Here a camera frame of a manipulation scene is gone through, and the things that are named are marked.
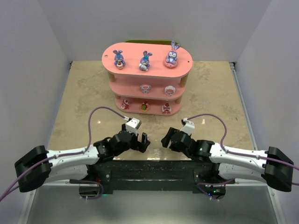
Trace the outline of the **red white strawberry toy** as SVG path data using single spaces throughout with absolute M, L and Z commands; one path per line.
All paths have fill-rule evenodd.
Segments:
M 162 106 L 161 110 L 162 110 L 162 114 L 171 114 L 171 111 L 172 111 L 171 105 L 169 103 L 165 103 Z

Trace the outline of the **red pink cake toy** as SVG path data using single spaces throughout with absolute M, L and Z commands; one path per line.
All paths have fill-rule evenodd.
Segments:
M 129 109 L 129 102 L 128 100 L 124 99 L 121 103 L 121 109 L 122 110 L 128 110 Z

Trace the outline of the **round pink flower toy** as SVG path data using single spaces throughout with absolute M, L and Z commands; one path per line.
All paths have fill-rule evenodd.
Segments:
M 143 112 L 147 112 L 149 110 L 149 108 L 150 108 L 150 105 L 149 105 L 148 101 L 144 101 L 140 106 L 140 109 Z

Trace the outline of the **pink white toy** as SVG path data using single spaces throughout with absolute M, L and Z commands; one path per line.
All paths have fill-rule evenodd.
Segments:
M 175 93 L 176 93 L 176 88 L 174 86 L 166 86 L 165 89 L 164 89 L 164 93 L 167 95 L 167 96 L 173 96 Z

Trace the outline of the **pink pig toy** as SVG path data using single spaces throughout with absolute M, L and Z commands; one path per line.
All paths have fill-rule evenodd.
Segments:
M 140 90 L 143 94 L 148 94 L 151 91 L 151 85 L 149 84 L 142 84 L 140 85 Z

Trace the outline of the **purple bunny with bottle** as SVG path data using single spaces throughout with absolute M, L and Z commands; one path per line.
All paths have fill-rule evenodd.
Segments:
M 139 69 L 141 71 L 148 71 L 150 67 L 149 57 L 152 56 L 151 52 L 143 51 L 143 57 L 140 59 Z

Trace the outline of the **purple bunny with cupcake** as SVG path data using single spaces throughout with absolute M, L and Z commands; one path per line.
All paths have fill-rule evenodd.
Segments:
M 124 61 L 124 57 L 122 55 L 123 51 L 113 50 L 113 53 L 115 54 L 114 65 L 116 66 L 117 69 L 122 70 L 126 65 L 126 62 Z

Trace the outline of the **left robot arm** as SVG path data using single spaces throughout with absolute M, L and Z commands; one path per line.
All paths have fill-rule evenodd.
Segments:
M 113 137 L 106 137 L 88 148 L 53 151 L 37 146 L 14 164 L 19 191 L 29 192 L 58 180 L 82 180 L 88 175 L 88 166 L 112 161 L 130 149 L 144 153 L 149 145 L 146 133 L 142 133 L 139 140 L 138 133 L 128 131 L 123 124 L 122 130 Z

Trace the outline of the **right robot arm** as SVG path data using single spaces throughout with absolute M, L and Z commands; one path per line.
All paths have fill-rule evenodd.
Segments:
M 247 179 L 264 182 L 282 192 L 292 189 L 294 163 L 276 147 L 257 151 L 223 147 L 209 140 L 194 140 L 191 135 L 173 127 L 161 143 L 164 148 L 183 153 L 192 161 L 210 164 L 208 170 L 196 174 L 206 185 Z

